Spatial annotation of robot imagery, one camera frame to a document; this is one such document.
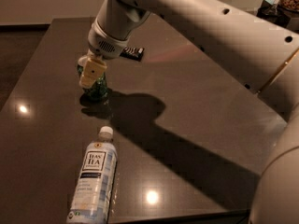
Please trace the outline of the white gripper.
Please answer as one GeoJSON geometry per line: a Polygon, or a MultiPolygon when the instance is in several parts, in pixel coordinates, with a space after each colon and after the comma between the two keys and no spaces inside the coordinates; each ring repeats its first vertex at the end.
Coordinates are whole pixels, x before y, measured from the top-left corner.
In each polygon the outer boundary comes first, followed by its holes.
{"type": "Polygon", "coordinates": [[[107,60],[118,58],[128,41],[108,35],[100,27],[98,21],[94,21],[88,34],[88,43],[90,52],[96,56],[85,55],[78,60],[78,64],[83,67],[79,85],[84,89],[90,89],[95,81],[106,72],[107,65],[101,56],[107,60]]]}

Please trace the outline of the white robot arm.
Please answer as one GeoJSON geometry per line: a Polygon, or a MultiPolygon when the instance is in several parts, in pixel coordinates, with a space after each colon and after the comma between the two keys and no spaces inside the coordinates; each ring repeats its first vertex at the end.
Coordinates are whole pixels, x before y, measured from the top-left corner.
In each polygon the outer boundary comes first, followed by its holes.
{"type": "Polygon", "coordinates": [[[299,35],[218,0],[105,0],[88,36],[89,89],[154,13],[287,123],[265,165],[249,224],[299,224],[299,35]]]}

